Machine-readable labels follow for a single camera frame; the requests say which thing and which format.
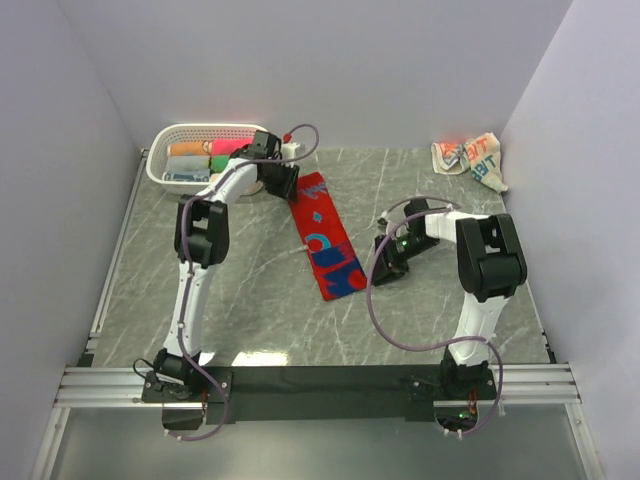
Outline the red blue cat towel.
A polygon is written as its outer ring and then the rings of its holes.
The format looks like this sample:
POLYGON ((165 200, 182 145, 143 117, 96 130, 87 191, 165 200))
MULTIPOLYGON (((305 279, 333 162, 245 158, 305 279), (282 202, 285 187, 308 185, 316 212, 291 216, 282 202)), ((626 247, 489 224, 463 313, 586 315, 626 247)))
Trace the red blue cat towel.
POLYGON ((290 210, 325 301, 366 287, 366 276, 319 172, 298 178, 290 210))

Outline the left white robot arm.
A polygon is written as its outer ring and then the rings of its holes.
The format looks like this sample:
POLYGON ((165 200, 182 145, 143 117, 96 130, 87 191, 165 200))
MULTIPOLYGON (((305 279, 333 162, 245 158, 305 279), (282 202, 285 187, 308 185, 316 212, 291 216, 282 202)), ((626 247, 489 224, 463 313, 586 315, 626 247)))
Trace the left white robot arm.
POLYGON ((283 141, 258 130, 252 141, 231 154, 227 166, 209 186, 178 204, 174 248, 179 287, 169 333, 153 362, 176 400, 194 399, 204 374, 198 371, 201 324, 212 279, 230 247, 229 213, 257 182, 268 194, 294 202, 300 168, 284 158, 283 141))

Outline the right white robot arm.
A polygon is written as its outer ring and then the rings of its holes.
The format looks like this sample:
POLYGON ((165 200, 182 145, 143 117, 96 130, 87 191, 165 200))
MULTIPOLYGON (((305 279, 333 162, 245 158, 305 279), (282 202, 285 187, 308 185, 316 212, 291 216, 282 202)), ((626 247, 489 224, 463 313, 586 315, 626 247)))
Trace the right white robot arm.
POLYGON ((465 397, 475 386, 468 367, 489 360, 499 317, 527 278, 527 264, 512 217, 508 214, 465 213, 442 199, 431 207, 429 196, 414 196, 393 204, 377 219, 381 234, 375 238, 374 258, 367 274, 366 301, 378 333, 390 344, 412 352, 446 348, 455 364, 440 374, 440 387, 452 399, 465 397), (410 346, 383 331, 373 303, 372 288, 402 278, 408 260, 441 241, 456 247, 457 272, 464 291, 463 306, 454 337, 433 346, 410 346))

